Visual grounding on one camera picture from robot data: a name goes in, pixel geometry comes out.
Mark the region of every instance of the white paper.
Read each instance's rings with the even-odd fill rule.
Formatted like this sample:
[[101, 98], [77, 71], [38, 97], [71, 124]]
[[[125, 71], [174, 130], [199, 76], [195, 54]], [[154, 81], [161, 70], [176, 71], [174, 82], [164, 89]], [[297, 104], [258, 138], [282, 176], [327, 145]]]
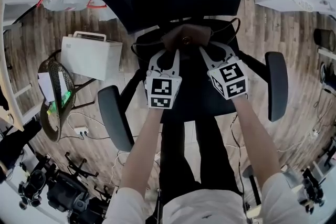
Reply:
[[[59, 82], [61, 85], [61, 95], [63, 96], [67, 91], [67, 86], [65, 84], [64, 76], [62, 72], [58, 72]], [[39, 73], [38, 74], [38, 84], [40, 85], [43, 95], [46, 97], [48, 102], [53, 102], [55, 100], [53, 86], [51, 85], [51, 79], [49, 73]]]

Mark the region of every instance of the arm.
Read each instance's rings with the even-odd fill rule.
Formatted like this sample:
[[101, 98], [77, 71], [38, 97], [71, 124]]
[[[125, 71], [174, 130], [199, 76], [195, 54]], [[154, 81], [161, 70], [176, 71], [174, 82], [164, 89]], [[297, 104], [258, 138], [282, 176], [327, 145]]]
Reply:
[[142, 197], [153, 168], [162, 113], [162, 109], [149, 109], [139, 137], [122, 170], [120, 188], [135, 189]]
[[248, 157], [262, 188], [267, 179], [281, 172], [277, 149], [246, 97], [241, 95], [232, 101], [238, 113]]

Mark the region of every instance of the wicker chair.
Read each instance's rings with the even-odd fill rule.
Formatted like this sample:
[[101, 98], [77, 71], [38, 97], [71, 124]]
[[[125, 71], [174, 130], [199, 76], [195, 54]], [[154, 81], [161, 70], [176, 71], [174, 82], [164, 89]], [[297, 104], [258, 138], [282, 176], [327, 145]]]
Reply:
[[[40, 118], [41, 118], [41, 124], [42, 128], [45, 131], [48, 138], [53, 142], [58, 142], [61, 138], [62, 133], [62, 127], [64, 122], [66, 121], [69, 113], [73, 109], [83, 108], [85, 106], [94, 104], [95, 102], [89, 102], [86, 104], [75, 106], [75, 100], [76, 100], [76, 93], [84, 88], [85, 86], [89, 85], [90, 83], [94, 82], [96, 79], [90, 79], [84, 84], [81, 85], [75, 85], [70, 73], [66, 70], [66, 68], [59, 63], [56, 60], [56, 54], [59, 53], [60, 50], [54, 52], [47, 60], [41, 63], [38, 69], [38, 73], [44, 73], [47, 72], [50, 75], [51, 78], [51, 84], [54, 91], [55, 96], [55, 105], [56, 105], [56, 117], [57, 117], [57, 129], [54, 130], [53, 127], [50, 125], [49, 117], [47, 111], [49, 110], [50, 103], [46, 100], [44, 97], [43, 104], [41, 106], [40, 111]], [[61, 85], [59, 81], [59, 74], [58, 72], [63, 73], [63, 77], [65, 80], [65, 84], [67, 86], [68, 91], [71, 92], [70, 98], [67, 100], [67, 102], [62, 106], [62, 96], [61, 96]]]

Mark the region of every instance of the white table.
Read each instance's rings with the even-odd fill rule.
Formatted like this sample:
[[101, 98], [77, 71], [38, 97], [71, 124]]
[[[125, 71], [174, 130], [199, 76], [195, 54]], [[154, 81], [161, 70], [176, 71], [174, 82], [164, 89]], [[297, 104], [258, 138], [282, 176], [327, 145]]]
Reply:
[[4, 19], [4, 10], [5, 5], [17, 5], [17, 4], [26, 4], [26, 3], [37, 3], [36, 0], [0, 0], [0, 29], [2, 34], [0, 37], [0, 87], [4, 97], [6, 98], [9, 106], [9, 110], [6, 111], [2, 106], [0, 106], [0, 118], [4, 119], [9, 124], [13, 125], [17, 129], [23, 131], [23, 126], [34, 116], [36, 115], [41, 108], [42, 102], [37, 104], [28, 110], [25, 114], [22, 114], [16, 98], [29, 90], [32, 85], [24, 87], [18, 92], [14, 93], [12, 85], [9, 80], [7, 72], [7, 64], [5, 58], [5, 47], [4, 47], [4, 38], [3, 38], [3, 19]]

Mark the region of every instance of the white shirt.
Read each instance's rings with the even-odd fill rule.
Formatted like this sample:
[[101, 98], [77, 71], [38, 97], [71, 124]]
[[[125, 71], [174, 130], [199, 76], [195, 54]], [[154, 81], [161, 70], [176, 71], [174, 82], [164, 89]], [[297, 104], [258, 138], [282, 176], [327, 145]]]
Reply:
[[[308, 215], [299, 205], [283, 174], [271, 176], [262, 187], [264, 224], [306, 224]], [[144, 200], [131, 188], [121, 188], [110, 203], [104, 224], [145, 223]], [[179, 196], [163, 207], [163, 224], [243, 224], [243, 200], [229, 190], [201, 189]]]

